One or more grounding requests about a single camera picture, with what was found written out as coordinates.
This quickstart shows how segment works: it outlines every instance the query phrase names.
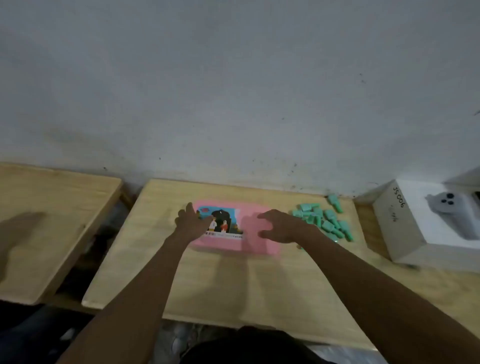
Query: white wall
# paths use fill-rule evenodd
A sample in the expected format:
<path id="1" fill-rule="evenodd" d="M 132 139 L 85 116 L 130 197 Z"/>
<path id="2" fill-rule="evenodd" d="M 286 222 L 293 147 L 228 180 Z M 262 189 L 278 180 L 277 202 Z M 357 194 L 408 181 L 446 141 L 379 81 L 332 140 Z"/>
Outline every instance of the white wall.
<path id="1" fill-rule="evenodd" d="M 480 165 L 477 0 L 3 1 L 0 159 L 359 195 Z"/>

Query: cartoon illustration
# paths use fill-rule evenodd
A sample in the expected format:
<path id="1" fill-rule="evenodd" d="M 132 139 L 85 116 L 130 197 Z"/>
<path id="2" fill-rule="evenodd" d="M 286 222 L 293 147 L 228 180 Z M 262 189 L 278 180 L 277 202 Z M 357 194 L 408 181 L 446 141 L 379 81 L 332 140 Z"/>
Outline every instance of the cartoon illustration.
<path id="1" fill-rule="evenodd" d="M 225 232 L 225 233 L 227 232 L 228 224 L 226 220 L 223 220 L 223 224 L 222 226 L 220 226 L 220 229 L 221 229 L 221 232 Z"/>
<path id="2" fill-rule="evenodd" d="M 230 207 L 200 206 L 197 211 L 200 218 L 205 218 L 210 215 L 214 217 L 214 220 L 206 232 L 207 235 L 241 239 L 243 231 L 240 229 L 236 217 L 238 210 Z"/>
<path id="3" fill-rule="evenodd" d="M 213 221 L 210 223 L 210 226 L 208 227 L 208 231 L 215 231 L 215 228 L 216 228 L 216 221 L 213 220 Z"/>

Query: wooden desk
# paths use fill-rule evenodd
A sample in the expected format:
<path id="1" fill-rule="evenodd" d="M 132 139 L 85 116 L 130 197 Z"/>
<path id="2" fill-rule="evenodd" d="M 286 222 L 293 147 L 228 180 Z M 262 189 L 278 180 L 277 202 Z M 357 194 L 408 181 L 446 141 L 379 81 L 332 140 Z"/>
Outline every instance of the wooden desk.
<path id="1" fill-rule="evenodd" d="M 118 201 L 118 178 L 0 163 L 0 299 L 52 295 Z"/>
<path id="2" fill-rule="evenodd" d="M 302 202 L 328 203 L 322 196 L 151 180 L 143 189 L 82 304 L 103 308 L 145 266 L 173 231 L 188 201 L 214 198 L 256 202 L 288 211 Z M 367 248 L 353 202 L 341 199 L 353 230 L 353 253 L 430 299 L 480 334 L 480 276 L 411 269 Z M 181 259 L 164 318 L 238 328 L 263 325 L 316 342 L 373 348 L 325 276 L 295 244 L 282 246 L 279 259 L 216 254 L 187 249 Z"/>

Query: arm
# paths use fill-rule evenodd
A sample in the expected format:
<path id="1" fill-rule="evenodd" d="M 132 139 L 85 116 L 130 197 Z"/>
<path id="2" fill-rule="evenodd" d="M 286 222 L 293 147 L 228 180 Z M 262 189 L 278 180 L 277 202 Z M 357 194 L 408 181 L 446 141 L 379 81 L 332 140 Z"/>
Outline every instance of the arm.
<path id="1" fill-rule="evenodd" d="M 187 245 L 208 228 L 192 204 L 180 210 L 177 228 L 142 271 L 83 329 L 58 364 L 146 363 Z"/>
<path id="2" fill-rule="evenodd" d="M 305 249 L 389 363 L 480 363 L 480 340 L 470 331 L 316 226 L 277 210 L 259 217 L 273 224 L 261 237 Z"/>

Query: pink tray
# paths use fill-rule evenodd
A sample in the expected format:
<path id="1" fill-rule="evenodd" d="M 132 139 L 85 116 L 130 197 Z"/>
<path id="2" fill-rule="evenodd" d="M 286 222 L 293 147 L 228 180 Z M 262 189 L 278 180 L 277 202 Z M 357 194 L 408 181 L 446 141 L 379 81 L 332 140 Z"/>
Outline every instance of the pink tray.
<path id="1" fill-rule="evenodd" d="M 216 216 L 215 223 L 212 223 L 211 229 L 207 231 L 206 235 L 192 242 L 192 245 L 196 248 L 222 249 L 267 255 L 276 255 L 280 251 L 279 243 L 269 239 L 262 239 L 258 236 L 259 231 L 271 230 L 272 228 L 272 224 L 269 221 L 257 218 L 258 214 L 270 210 L 269 207 L 245 202 L 200 200 L 193 204 L 193 208 L 201 216 L 208 216 L 212 213 Z"/>

